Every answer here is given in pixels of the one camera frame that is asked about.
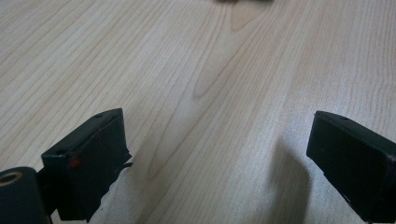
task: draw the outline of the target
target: black clamp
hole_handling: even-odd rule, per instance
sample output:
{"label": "black clamp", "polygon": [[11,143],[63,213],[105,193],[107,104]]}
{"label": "black clamp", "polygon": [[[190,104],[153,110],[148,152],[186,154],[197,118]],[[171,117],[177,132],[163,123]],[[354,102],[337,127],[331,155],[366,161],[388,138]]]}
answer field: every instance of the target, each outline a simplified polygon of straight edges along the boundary
{"label": "black clamp", "polygon": [[89,221],[120,171],[132,165],[122,109],[88,119],[41,158],[38,173],[29,167],[0,173],[1,222],[51,223],[55,209],[62,220]]}

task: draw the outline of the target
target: wooden table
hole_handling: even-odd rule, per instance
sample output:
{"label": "wooden table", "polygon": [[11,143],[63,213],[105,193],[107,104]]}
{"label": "wooden table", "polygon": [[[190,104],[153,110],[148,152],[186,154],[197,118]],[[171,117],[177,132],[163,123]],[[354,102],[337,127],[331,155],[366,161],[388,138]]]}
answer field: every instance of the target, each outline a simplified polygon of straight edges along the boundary
{"label": "wooden table", "polygon": [[1,170],[123,108],[134,166],[91,223],[362,223],[314,113],[396,140],[394,0],[8,0],[0,46]]}

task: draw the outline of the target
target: wood grain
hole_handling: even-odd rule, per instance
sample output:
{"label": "wood grain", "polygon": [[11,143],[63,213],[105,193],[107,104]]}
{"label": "wood grain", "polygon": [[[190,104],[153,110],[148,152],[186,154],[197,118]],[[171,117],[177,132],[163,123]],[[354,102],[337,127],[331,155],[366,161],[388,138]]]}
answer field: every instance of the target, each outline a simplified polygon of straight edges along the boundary
{"label": "wood grain", "polygon": [[1,170],[123,108],[134,166],[91,223],[362,223],[313,115],[396,141],[392,0],[1,1],[0,49]]}

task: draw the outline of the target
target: black object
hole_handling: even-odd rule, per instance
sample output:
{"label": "black object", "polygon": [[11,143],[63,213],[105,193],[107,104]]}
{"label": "black object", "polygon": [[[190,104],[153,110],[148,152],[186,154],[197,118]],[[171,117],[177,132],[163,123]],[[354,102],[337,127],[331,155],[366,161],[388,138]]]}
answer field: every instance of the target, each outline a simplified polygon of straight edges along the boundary
{"label": "black object", "polygon": [[317,111],[306,155],[368,222],[396,220],[396,144],[357,122]]}
{"label": "black object", "polygon": [[120,171],[129,167],[122,109],[88,119],[42,154],[44,168],[0,173],[1,223],[51,223],[58,209],[62,220],[88,221]]}

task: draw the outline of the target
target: dark object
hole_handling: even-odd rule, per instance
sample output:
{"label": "dark object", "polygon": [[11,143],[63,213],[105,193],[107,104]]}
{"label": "dark object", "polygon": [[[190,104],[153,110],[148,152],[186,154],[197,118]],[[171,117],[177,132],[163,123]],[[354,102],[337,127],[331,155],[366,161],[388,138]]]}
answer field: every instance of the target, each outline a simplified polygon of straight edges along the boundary
{"label": "dark object", "polygon": [[396,220],[396,144],[353,120],[317,111],[306,155],[368,222]]}
{"label": "dark object", "polygon": [[55,209],[62,220],[89,221],[120,171],[132,165],[125,163],[131,155],[122,109],[88,119],[41,157],[38,174],[27,167],[0,173],[1,222],[50,223]]}

